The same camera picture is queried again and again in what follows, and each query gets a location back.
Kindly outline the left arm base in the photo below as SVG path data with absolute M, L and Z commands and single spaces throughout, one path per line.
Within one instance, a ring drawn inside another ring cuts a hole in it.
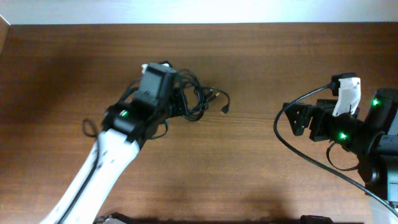
M 108 216 L 96 217 L 93 221 L 93 224 L 133 224 L 133 223 L 135 223 L 134 219 L 118 212 L 112 213 Z

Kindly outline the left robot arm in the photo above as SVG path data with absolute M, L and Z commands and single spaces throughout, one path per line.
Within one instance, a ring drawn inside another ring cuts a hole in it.
M 168 61 L 142 66 L 140 85 L 130 103 L 125 92 L 104 116 L 101 131 L 67 191 L 42 223 L 93 223 L 113 185 L 172 113 L 178 71 Z

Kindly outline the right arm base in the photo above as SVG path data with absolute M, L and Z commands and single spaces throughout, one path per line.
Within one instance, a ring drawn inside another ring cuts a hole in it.
M 334 224 L 331 218 L 315 215 L 302 215 L 300 224 Z

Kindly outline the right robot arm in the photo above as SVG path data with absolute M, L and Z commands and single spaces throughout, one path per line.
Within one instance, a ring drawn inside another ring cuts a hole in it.
M 370 196 L 375 223 L 397 223 L 397 90 L 378 89 L 363 121 L 358 119 L 358 90 L 334 91 L 333 95 L 334 100 L 318 100 L 315 105 L 302 104 L 299 99 L 284 103 L 280 114 L 286 115 L 295 136 L 309 128 L 312 141 L 330 141 L 355 154 L 358 164 L 352 169 L 358 171 L 362 184 L 345 176 L 346 169 L 326 166 L 294 148 L 282 136 L 278 139 L 301 158 Z

